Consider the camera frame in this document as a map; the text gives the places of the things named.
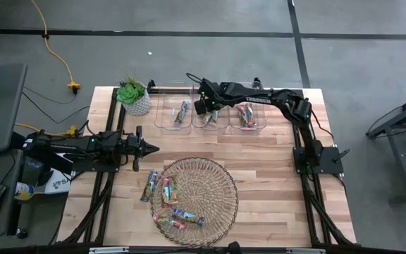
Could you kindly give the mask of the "silver metal bracket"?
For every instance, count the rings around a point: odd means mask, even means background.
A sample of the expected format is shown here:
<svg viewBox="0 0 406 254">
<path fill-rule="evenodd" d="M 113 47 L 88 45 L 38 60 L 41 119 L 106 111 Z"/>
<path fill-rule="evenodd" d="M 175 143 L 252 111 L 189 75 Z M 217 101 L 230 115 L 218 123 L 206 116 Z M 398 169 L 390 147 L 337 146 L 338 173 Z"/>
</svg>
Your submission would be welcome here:
<svg viewBox="0 0 406 254">
<path fill-rule="evenodd" d="M 90 248 L 88 254 L 126 254 L 129 253 L 128 246 L 111 246 Z"/>
<path fill-rule="evenodd" d="M 286 254 L 326 254 L 324 249 L 317 248 L 287 248 Z"/>
</svg>

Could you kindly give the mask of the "white printed cardboard box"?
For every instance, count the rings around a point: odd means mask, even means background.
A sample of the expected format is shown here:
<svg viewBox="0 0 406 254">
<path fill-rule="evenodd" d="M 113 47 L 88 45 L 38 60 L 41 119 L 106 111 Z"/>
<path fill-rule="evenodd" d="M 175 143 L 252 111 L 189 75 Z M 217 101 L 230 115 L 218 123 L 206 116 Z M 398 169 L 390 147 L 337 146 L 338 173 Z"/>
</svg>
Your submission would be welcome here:
<svg viewBox="0 0 406 254">
<path fill-rule="evenodd" d="M 44 185 L 44 194 L 52 195 L 68 193 L 71 186 L 72 176 L 56 169 L 52 169 L 51 173 L 51 177 Z"/>
</svg>

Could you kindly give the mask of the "yellow blue bottle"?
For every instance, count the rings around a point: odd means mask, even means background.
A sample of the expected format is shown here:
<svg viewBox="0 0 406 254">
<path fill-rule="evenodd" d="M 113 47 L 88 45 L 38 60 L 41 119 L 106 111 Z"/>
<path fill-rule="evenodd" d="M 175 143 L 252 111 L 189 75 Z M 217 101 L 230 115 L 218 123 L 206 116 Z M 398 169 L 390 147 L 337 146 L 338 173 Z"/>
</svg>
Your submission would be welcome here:
<svg viewBox="0 0 406 254">
<path fill-rule="evenodd" d="M 14 198 L 20 201 L 29 200 L 35 194 L 35 187 L 26 183 L 17 182 Z"/>
</svg>

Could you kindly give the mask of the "round woven straw placemat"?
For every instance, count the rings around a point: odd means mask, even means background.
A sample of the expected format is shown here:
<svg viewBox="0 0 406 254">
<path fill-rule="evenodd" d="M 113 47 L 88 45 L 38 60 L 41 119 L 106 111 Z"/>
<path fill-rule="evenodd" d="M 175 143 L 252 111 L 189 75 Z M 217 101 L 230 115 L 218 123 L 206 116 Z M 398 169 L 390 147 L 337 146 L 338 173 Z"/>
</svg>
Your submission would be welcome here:
<svg viewBox="0 0 406 254">
<path fill-rule="evenodd" d="M 179 202 L 168 208 L 161 207 L 162 180 L 175 176 Z M 149 200 L 151 215 L 172 216 L 175 208 L 206 219 L 199 227 L 187 223 L 185 229 L 153 223 L 168 240 L 186 247 L 210 246 L 225 237 L 234 225 L 238 213 L 238 189 L 233 177 L 214 160 L 203 157 L 186 157 L 165 167 L 159 173 Z"/>
</svg>

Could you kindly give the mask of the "black aluminium table frame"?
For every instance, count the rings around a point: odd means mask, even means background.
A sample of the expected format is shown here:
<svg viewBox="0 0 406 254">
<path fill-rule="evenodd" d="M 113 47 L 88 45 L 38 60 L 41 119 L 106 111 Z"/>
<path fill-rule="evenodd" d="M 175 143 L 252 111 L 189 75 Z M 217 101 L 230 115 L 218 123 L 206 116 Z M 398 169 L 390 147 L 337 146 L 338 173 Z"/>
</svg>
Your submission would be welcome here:
<svg viewBox="0 0 406 254">
<path fill-rule="evenodd" d="M 290 89 L 312 104 L 312 129 L 323 145 L 321 164 L 304 160 L 305 144 L 298 127 L 281 111 L 264 104 L 267 125 L 259 135 L 233 135 L 230 124 L 223 135 L 198 135 L 191 125 L 188 135 L 165 135 L 154 125 L 156 89 L 150 93 L 152 108 L 144 116 L 131 116 L 116 100 L 116 88 L 94 90 L 89 115 L 90 133 L 127 131 L 142 127 L 142 137 L 159 151 L 140 159 L 133 171 L 133 157 L 115 173 L 89 171 L 71 182 L 58 230 L 59 243 L 128 246 L 180 250 L 182 245 L 163 236 L 153 223 L 150 202 L 141 202 L 151 170 L 186 157 L 203 157 L 222 165 L 238 189 L 238 213 L 228 234 L 201 247 L 223 246 L 236 241 L 243 246 L 314 247 L 329 244 L 352 246 L 353 233 L 345 191 L 336 176 L 343 171 L 343 153 L 330 141 L 321 125 L 326 122 L 322 93 L 318 89 Z"/>
</svg>

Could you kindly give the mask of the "succulent in patterned white pot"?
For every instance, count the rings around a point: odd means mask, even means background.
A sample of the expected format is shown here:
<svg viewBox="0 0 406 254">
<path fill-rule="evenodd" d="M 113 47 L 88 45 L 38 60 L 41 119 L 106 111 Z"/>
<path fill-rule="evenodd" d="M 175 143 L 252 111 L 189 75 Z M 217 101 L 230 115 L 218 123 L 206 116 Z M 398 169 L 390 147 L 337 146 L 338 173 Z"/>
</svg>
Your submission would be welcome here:
<svg viewBox="0 0 406 254">
<path fill-rule="evenodd" d="M 116 99 L 131 116 L 144 116 L 152 106 L 147 86 L 132 76 L 118 83 Z"/>
</svg>

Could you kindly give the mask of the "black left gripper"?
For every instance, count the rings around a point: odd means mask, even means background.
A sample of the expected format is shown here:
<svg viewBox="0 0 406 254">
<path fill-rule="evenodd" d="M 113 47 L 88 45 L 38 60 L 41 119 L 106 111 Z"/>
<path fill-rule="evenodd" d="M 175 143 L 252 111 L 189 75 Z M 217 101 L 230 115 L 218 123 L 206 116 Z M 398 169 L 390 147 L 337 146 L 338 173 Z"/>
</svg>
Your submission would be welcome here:
<svg viewBox="0 0 406 254">
<path fill-rule="evenodd" d="M 143 141 L 141 126 L 136 126 L 135 133 L 128 134 L 126 145 L 131 150 L 131 155 L 134 157 L 133 171 L 135 172 L 140 170 L 140 159 L 143 156 L 147 156 L 159 151 L 159 147 Z"/>
</svg>

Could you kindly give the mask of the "clear plastic bin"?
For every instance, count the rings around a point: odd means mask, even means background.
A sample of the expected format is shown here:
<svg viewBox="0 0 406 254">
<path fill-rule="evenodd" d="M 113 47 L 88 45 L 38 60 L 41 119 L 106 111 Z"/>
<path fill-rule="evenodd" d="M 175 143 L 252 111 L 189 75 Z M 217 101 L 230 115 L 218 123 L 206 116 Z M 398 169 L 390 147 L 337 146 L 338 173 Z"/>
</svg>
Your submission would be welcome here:
<svg viewBox="0 0 406 254">
<path fill-rule="evenodd" d="M 157 111 L 154 125 L 165 135 L 188 135 L 192 125 L 192 88 L 178 86 L 159 86 L 156 89 Z M 181 103 L 190 101 L 184 122 L 174 124 Z"/>
<path fill-rule="evenodd" d="M 239 119 L 236 107 L 238 105 L 240 105 L 240 106 L 243 106 L 244 110 L 245 110 L 246 103 L 252 103 L 252 107 L 254 110 L 254 117 L 257 122 L 257 125 L 252 128 L 250 128 L 250 127 L 242 128 L 240 126 L 240 119 Z M 230 132 L 233 135 L 259 135 L 259 133 L 267 125 L 263 104 L 257 104 L 257 103 L 253 103 L 253 102 L 241 102 L 239 104 L 236 104 L 233 108 L 229 107 L 228 113 L 229 113 Z"/>
<path fill-rule="evenodd" d="M 219 110 L 218 126 L 210 126 L 209 123 L 205 126 L 202 124 L 203 115 L 197 115 L 194 107 L 194 101 L 200 98 L 197 93 L 198 87 L 192 86 L 192 127 L 198 135 L 223 135 L 229 125 L 228 108 L 224 107 Z"/>
</svg>

